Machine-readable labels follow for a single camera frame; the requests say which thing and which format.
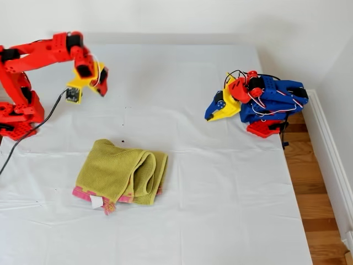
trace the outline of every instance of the white wire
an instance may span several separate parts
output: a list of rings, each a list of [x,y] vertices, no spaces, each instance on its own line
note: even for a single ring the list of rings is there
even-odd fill
[[[252,105],[252,108],[253,108],[253,111],[254,111],[255,113],[264,116],[264,115],[272,115],[272,114],[275,114],[275,113],[277,113],[277,112],[290,112],[291,110],[296,110],[296,109],[297,109],[297,105],[295,104],[294,106],[295,106],[294,109],[280,109],[280,110],[277,110],[277,111],[271,112],[271,113],[261,113],[261,112],[257,112],[256,110],[254,110],[254,106],[253,106],[253,105]]]
[[[288,96],[288,95],[284,94],[282,91],[279,91],[279,90],[276,90],[276,91],[277,91],[278,93],[280,93],[281,95],[283,95],[283,96]],[[296,104],[298,104],[299,107],[304,108],[303,105],[300,104],[297,100],[295,100],[294,98],[292,98],[292,99],[293,99],[293,101],[294,101]]]
[[[259,106],[262,107],[263,109],[266,108],[266,105],[265,105],[265,104],[264,104],[264,105],[261,105],[259,102],[257,102],[257,100],[256,100],[252,95],[250,95],[249,92],[248,92],[248,95],[249,95],[249,97],[252,98],[252,100],[253,100],[257,105],[259,105]]]
[[[266,105],[261,101],[261,98],[260,98],[260,97],[258,97],[258,100],[259,100],[259,102],[260,102],[263,106],[266,106]]]
[[[97,83],[93,86],[93,87],[96,87],[96,86],[99,84],[99,80],[100,80],[100,66],[99,66],[99,60],[98,60],[97,56],[95,56],[94,54],[90,54],[90,55],[92,55],[92,56],[95,58],[96,62],[97,62],[98,78],[97,78]]]
[[[303,105],[300,104],[297,100],[293,99],[293,101],[294,101],[295,103],[297,103],[297,104],[299,105],[299,107],[303,108]]]

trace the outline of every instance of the white tag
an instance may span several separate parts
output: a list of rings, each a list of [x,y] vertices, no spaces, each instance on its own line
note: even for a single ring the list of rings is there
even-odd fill
[[[90,201],[93,209],[103,206],[103,198],[100,196],[90,195]]]

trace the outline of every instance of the folded towel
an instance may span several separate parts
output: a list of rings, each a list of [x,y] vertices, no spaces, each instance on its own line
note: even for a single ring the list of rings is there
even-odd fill
[[[90,201],[103,197],[106,214],[116,202],[151,205],[162,191],[167,155],[157,151],[126,149],[107,139],[97,140],[77,177],[72,194]]]

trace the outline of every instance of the wire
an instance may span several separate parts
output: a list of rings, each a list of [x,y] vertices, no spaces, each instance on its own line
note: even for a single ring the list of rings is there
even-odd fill
[[[262,107],[263,109],[266,108],[266,105],[265,105],[264,103],[262,103],[262,105],[261,105],[259,102],[256,101],[256,99],[255,99],[252,95],[250,95],[249,92],[248,92],[248,95],[249,95],[249,97],[252,98],[252,100],[253,100],[257,105],[259,105],[259,106]]]
[[[99,84],[99,80],[100,80],[100,66],[99,66],[99,60],[98,60],[97,56],[95,56],[94,54],[90,54],[90,55],[92,55],[92,56],[95,58],[96,62],[97,62],[98,78],[97,78],[97,83],[93,86],[93,87],[96,87],[96,86]]]
[[[283,130],[282,130],[282,140],[281,140],[281,142],[282,142],[283,150],[285,149],[285,145],[284,145],[284,143],[285,143],[285,130],[286,130],[286,127],[287,127],[288,116],[289,116],[289,113],[287,113],[287,115],[286,115],[285,126],[283,127]]]
[[[32,41],[31,43],[37,43],[38,41],[44,41],[44,40],[35,40],[35,41]]]
[[[280,80],[280,79],[279,79],[278,77],[276,77],[276,76],[266,75],[266,74],[264,74],[264,73],[258,73],[258,76],[269,76],[269,77],[272,77],[272,78],[274,78],[274,79]]]
[[[284,94],[282,91],[279,91],[279,90],[276,90],[278,93],[280,93],[281,95],[283,95],[283,96],[289,96],[289,95],[286,95],[286,94]],[[292,98],[292,100],[299,106],[299,107],[301,107],[301,108],[304,108],[304,106],[301,104],[301,103],[299,103],[296,99],[294,99],[294,98]]]
[[[228,76],[226,77],[226,79],[224,79],[224,86],[223,86],[224,89],[226,88],[226,84],[227,84],[227,79],[228,79],[228,77],[231,76],[231,75],[232,75],[233,73],[235,73],[235,72],[242,73],[243,76],[245,77],[245,82],[246,82],[247,76],[245,75],[245,73],[244,73],[243,71],[241,71],[241,70],[235,70],[235,71],[229,73]]]
[[[254,106],[253,106],[253,105],[252,105],[252,108],[253,108],[253,111],[254,111],[255,113],[264,116],[264,115],[272,115],[272,114],[275,114],[275,113],[277,113],[277,112],[290,112],[291,110],[296,110],[296,109],[297,109],[297,105],[295,104],[294,106],[295,106],[294,109],[280,109],[280,110],[277,110],[277,111],[271,112],[271,113],[261,113],[261,112],[257,112],[256,110],[254,110]]]
[[[16,146],[17,146],[23,139],[25,139],[28,135],[30,135],[33,131],[35,131],[36,129],[38,129],[40,126],[42,126],[43,124],[45,124],[45,123],[47,122],[47,120],[49,120],[49,118],[52,116],[52,114],[53,114],[53,112],[54,112],[56,106],[58,105],[58,103],[59,103],[59,101],[60,101],[62,95],[64,95],[64,93],[65,93],[67,90],[68,90],[68,88],[66,88],[66,89],[60,94],[60,96],[59,96],[58,99],[56,100],[56,102],[55,102],[53,108],[51,109],[49,115],[45,118],[45,120],[42,121],[40,124],[38,124],[36,127],[33,127],[33,128],[30,129],[28,132],[26,132],[26,133],[13,145],[13,147],[11,148],[10,153],[9,153],[9,155],[8,155],[8,157],[7,157],[7,159],[6,159],[5,163],[4,163],[4,165],[2,166],[2,168],[1,168],[1,170],[0,170],[0,175],[1,175],[1,173],[4,171],[5,166],[7,165],[7,163],[9,162],[9,160],[10,160],[10,158],[11,158],[11,155],[12,155],[13,151],[15,150]]]

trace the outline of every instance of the white table surface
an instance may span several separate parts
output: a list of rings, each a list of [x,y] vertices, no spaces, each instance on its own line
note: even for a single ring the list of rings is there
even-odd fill
[[[239,115],[204,120],[227,71],[261,71],[253,47],[89,47],[109,68],[108,93],[62,99],[17,147],[0,176],[0,264],[312,264],[279,137],[246,132]],[[28,72],[46,113],[72,67]],[[154,206],[105,216],[71,194],[100,138],[168,153]],[[13,144],[3,139],[0,164]]]

